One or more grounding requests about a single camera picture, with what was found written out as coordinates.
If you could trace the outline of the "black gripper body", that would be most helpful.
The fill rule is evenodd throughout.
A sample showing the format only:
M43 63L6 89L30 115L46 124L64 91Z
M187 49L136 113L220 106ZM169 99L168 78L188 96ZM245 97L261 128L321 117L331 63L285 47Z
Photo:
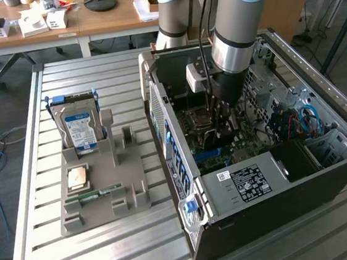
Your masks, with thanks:
M248 69L239 73L219 72L211 77L212 93L221 101L235 105L243 91Z

